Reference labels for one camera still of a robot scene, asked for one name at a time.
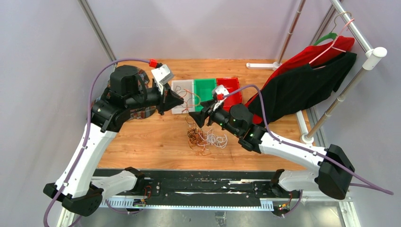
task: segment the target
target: plastic tray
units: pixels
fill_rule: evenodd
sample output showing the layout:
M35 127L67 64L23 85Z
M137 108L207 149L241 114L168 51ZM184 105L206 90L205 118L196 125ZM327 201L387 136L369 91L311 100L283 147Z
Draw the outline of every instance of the plastic tray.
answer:
M229 93L239 89L239 81L238 78L217 78L216 79L217 85L223 85ZM223 109L226 111L229 111L230 108L235 105L242 103L242 94L241 92L238 92L230 97L228 97L224 101L224 106Z
M216 79L195 79L193 80L194 93L200 97L200 101L213 99L212 91L217 87ZM195 103L199 103L199 98L195 96ZM195 111L201 111L202 106L195 107Z
M176 92L179 96L184 96L184 101L188 102L188 106L191 106L194 104L194 95L193 94L185 94L185 90L187 89L188 91L194 93L193 90L193 79L185 79L185 80L172 80L171 81L171 89ZM185 114L187 113L184 108L185 103L183 105L178 105L171 109L172 114ZM190 107L189 112L195 112L195 107Z

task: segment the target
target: metal rod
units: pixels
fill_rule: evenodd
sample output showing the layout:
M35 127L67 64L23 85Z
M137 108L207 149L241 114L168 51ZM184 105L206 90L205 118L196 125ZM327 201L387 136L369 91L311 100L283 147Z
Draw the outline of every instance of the metal rod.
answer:
M330 4L329 10L327 11L326 15L324 15L323 20L319 25L319 28L316 30L316 33L314 34L311 43L309 44L310 46L313 45L322 36L323 32L326 30L331 19L333 18L335 12L336 9L332 4Z
M117 60L109 43L106 40L105 35L102 32L102 29L100 29L99 23L96 20L95 15L92 12L92 9L89 6L89 3L87 0L78 0L79 4L82 7L82 10L84 11L85 15L88 18L88 21L90 22L93 30L95 31L97 38L100 41L100 44L103 46L104 50L106 51L107 56L111 61Z
M331 117L332 111L336 108L336 106L342 103L345 100L347 93L353 89L366 74L367 70L361 68L358 73L354 76L351 82L345 87L345 89L341 92L341 94L336 98L336 100L332 103L332 105L324 112L323 116L317 121L311 131L305 136L307 139L311 139L313 135L321 128L323 123Z
M339 0L330 0L332 5L335 7L338 13L343 13L345 12L341 2ZM351 17L347 13L343 13L341 15L342 20L344 20L345 23L348 23L351 20ZM362 49L365 52L368 52L369 50L372 49L372 46L370 43L366 40L364 35L359 31L358 27L355 25L354 22L351 22L349 25L349 30L351 33L354 35L356 40L358 41L359 45L362 47Z
M299 15L301 15L302 8L304 7L305 2L306 2L306 0L301 0L301 2L299 3L298 9L296 10L295 17L294 17L294 19L292 21L291 27L289 28L286 40L284 41L283 48L281 49L279 58L277 59L277 63L278 64L280 64L281 60L283 60L284 53L286 52L289 40L291 39L291 36L292 36L293 31L294 31L295 25L298 22Z

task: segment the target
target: clothes hanger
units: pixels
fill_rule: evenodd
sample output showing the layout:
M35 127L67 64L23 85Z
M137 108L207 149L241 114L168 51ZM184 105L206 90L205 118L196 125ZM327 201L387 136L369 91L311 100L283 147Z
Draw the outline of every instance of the clothes hanger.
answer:
M313 44L313 46L317 46L319 43L323 42L324 40L328 40L328 39L334 40L334 39L337 37L337 34L333 32L334 29L335 29L336 26L337 26L336 19L337 19L338 16L340 16L340 15L342 15L342 14L345 14L345 13L348 13L349 16L352 17L352 14L351 14L350 12L346 12L346 11L345 11L345 12L342 12L342 13L340 13L340 14L338 14L338 15L334 18L334 28L330 31L330 33L328 33L327 35L325 35L325 36L323 36L322 38L318 39L318 40Z
M345 29L352 21L354 21L354 20L355 20L355 19L352 18L348 23L346 23L345 26L341 29L339 35L340 35L340 34L344 31L344 29ZM312 61L309 62L309 64L312 64L316 59L318 59L320 56L322 56L324 53L326 53L330 48L333 48L333 49L335 49L335 50L338 50L338 51L341 51L341 52L346 53L345 50L342 50L342 49L339 49L339 48L334 47L334 44L336 43L336 41L337 41L339 35L334 39L333 43L329 46L329 48L327 48L325 51L323 51L321 54L319 54L317 57L315 57Z

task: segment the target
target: white wall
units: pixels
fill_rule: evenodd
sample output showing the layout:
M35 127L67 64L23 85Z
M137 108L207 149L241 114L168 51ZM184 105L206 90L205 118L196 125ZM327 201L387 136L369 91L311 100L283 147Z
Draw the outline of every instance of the white wall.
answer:
M368 189L351 188L361 225L394 226L401 221L401 31L397 21L401 3L361 2L345 0L344 8L352 12L355 23L371 45L387 48L388 55L349 92L347 99L323 126L323 131L330 143L344 149L358 174L395 193L389 196ZM338 22L341 26L337 30L340 30L344 23L341 18ZM320 115L366 60L357 43L353 51L358 54L357 63L338 94L317 105Z
M90 82L109 60L77 1L2 1L0 29L1 226L43 226L43 187L75 151Z
M277 58L300 0L88 1L117 58ZM330 5L307 0L284 58L309 45Z

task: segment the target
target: clothing rack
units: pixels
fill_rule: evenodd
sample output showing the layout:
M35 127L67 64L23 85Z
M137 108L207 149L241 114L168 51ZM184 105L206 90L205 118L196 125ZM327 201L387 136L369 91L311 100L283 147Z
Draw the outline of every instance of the clothing rack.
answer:
M294 31L294 28L296 26L296 23L299 19L299 16L302 12L302 8L305 4L306 0L301 0L298 6L298 9L296 11L296 14L294 16L293 22L290 26L290 30L287 34L287 37L284 41L283 47L281 49L281 52L279 54L278 60L274 62L273 64L259 64L259 63L247 63L246 66L249 69L273 69L276 70L280 65L281 65L281 60L282 57L286 51L286 48L288 46L288 43L291 39L292 33ZM348 23L352 18L345 13L345 9L341 3L341 0L330 0L331 5L329 10L327 11L326 15L324 16L322 22L319 25L319 28L317 29L314 37L312 38L311 44L316 42L321 36L322 33L325 31L326 27L328 26L329 22L331 21L334 13L337 11L337 13L340 14L342 20L345 23ZM338 104L342 103L345 98L347 93L353 89L363 78L363 76L370 70L372 70L378 62L387 55L387 50L383 47L376 47L372 48L371 44L368 42L368 40L365 38L365 36L360 32L358 27L356 26L355 22L351 22L348 24L348 28L361 46L361 48L365 51L365 55L367 57L367 60L363 63L361 69L358 71L358 73L354 76L354 78L350 81L350 83L345 87L345 89L341 92L341 94L336 98L336 100L332 103L332 105L324 112L324 115L317 121L317 123L314 125L314 127L311 129L311 131L308 131L305 123L304 116L302 114L302 111L298 111L296 113L296 118L298 120L298 126L301 131L301 140L302 142L309 144L313 143L314 141L314 135L315 133L322 127L324 122L326 122L327 119L331 117L332 111L337 107Z

